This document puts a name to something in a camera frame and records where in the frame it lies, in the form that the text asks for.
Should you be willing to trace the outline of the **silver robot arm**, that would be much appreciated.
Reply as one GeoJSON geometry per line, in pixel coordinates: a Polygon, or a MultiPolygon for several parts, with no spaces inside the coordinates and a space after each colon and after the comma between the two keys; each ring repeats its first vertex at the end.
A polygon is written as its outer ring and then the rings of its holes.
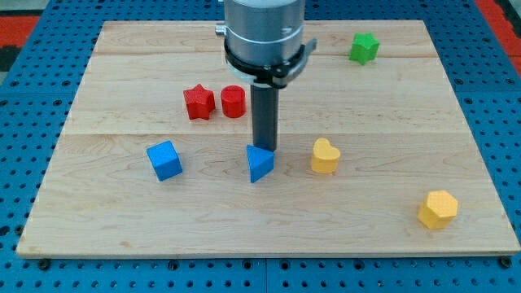
{"type": "Polygon", "coordinates": [[[223,6],[225,19],[215,33],[239,80],[280,90],[303,72],[317,47],[315,38],[302,42],[304,0],[224,0],[223,6]]]}

